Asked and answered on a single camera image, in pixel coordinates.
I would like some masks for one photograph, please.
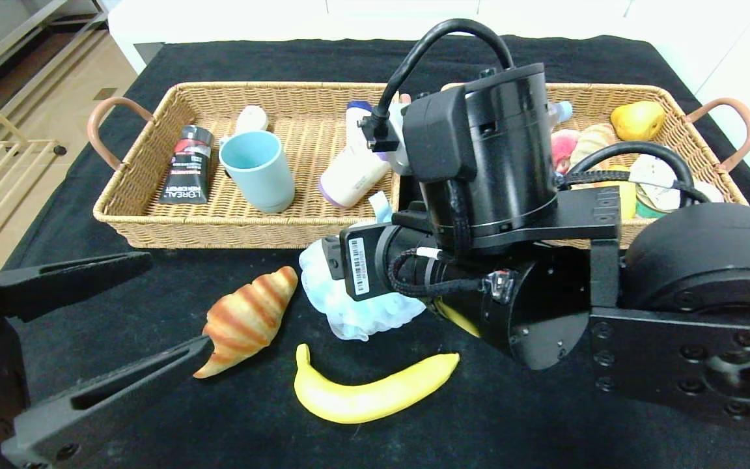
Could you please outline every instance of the label sticker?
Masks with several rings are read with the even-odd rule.
[[[352,280],[355,283],[355,294],[369,293],[369,274],[367,273],[367,256],[362,238],[349,240],[349,255],[352,259]]]

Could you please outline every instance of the light blue mug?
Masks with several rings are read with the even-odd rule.
[[[219,144],[221,165],[251,205],[267,214],[291,205],[294,177],[279,137],[255,130],[222,139]]]

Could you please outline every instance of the plastic bag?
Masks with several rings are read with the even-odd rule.
[[[424,311],[420,300],[394,292],[352,300],[343,280],[331,279],[320,241],[300,253],[301,281],[312,306],[326,315],[334,335],[346,341],[368,341],[370,335],[403,326]]]

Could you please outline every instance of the black cable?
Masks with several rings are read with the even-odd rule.
[[[387,269],[387,277],[389,282],[393,286],[394,291],[403,294],[409,298],[435,298],[437,296],[443,296],[443,294],[452,294],[458,291],[481,291],[482,290],[482,279],[453,279],[445,280],[444,282],[438,282],[429,285],[417,285],[405,282],[398,278],[398,273],[407,262],[407,259],[416,256],[416,248],[407,249],[402,253],[399,253],[392,261],[389,262],[389,269]],[[453,259],[447,257],[443,252],[439,252],[437,261],[451,263]]]
[[[467,255],[471,250],[471,226],[461,183],[456,179],[447,181],[450,213],[453,218],[453,252],[456,257]]]
[[[569,186],[576,184],[592,184],[592,183],[604,183],[610,181],[629,181],[630,173],[627,171],[587,171],[586,173],[574,173],[574,175],[566,175],[561,179],[561,189],[568,189]],[[673,181],[673,185],[670,186],[672,189],[681,190],[682,193],[686,193],[688,197],[696,202],[707,203],[710,202],[708,196],[702,191],[688,187],[687,184],[682,181]]]
[[[615,145],[599,149],[575,164],[574,168],[569,169],[569,172],[566,173],[566,175],[582,173],[608,158],[612,158],[619,154],[630,154],[631,152],[643,152],[643,154],[649,154],[659,158],[659,160],[667,163],[667,166],[670,166],[670,169],[672,169],[673,173],[676,175],[676,179],[684,184],[686,188],[693,189],[693,175],[691,175],[690,168],[688,167],[688,164],[685,163],[685,160],[683,160],[682,157],[672,149],[653,142],[619,142],[615,143]],[[691,199],[688,197],[687,192],[682,191],[682,200],[679,206],[686,207],[690,205],[690,200]]]
[[[511,51],[508,50],[508,46],[505,45],[500,36],[497,36],[490,27],[485,26],[478,21],[465,18],[447,19],[441,23],[433,26],[426,34],[416,42],[416,45],[409,51],[407,57],[404,58],[404,62],[396,68],[393,72],[393,76],[389,78],[387,82],[387,88],[383,90],[381,100],[378,101],[378,106],[372,110],[372,116],[378,119],[380,122],[386,122],[389,119],[389,104],[393,100],[393,96],[398,92],[398,88],[404,84],[404,80],[407,79],[410,72],[413,71],[416,64],[419,63],[421,57],[428,51],[430,46],[438,41],[442,36],[449,35],[449,33],[471,33],[471,35],[485,41],[486,44],[491,46],[494,53],[497,54],[500,65],[504,68],[512,68],[514,61],[511,57]]]

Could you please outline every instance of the basket handle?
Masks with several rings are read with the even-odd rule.
[[[89,121],[86,122],[86,134],[89,136],[89,142],[92,143],[94,151],[98,152],[106,164],[111,166],[115,171],[120,168],[120,160],[118,160],[117,157],[106,148],[106,145],[104,145],[104,142],[100,139],[98,127],[100,126],[100,121],[104,119],[104,116],[107,115],[112,107],[117,106],[117,104],[122,104],[129,109],[134,110],[137,115],[146,119],[148,122],[152,122],[152,120],[155,119],[152,114],[148,110],[143,109],[140,104],[135,103],[132,99],[123,98],[121,96],[104,99],[96,105],[91,115],[89,115]]]
[[[742,161],[742,158],[745,158],[747,152],[750,151],[750,109],[748,109],[748,107],[738,99],[717,98],[714,99],[714,101],[711,101],[710,103],[705,104],[699,109],[693,111],[693,113],[686,115],[683,119],[685,120],[685,122],[693,124],[694,122],[702,118],[703,115],[706,115],[708,111],[721,104],[726,104],[733,107],[733,109],[737,111],[737,114],[742,118],[742,122],[745,123],[745,143],[742,143],[742,146],[736,152],[734,152],[734,154],[729,156],[727,160],[721,162],[719,166],[717,166],[717,168],[721,171],[729,172],[734,169],[734,167],[737,166],[740,161]]]

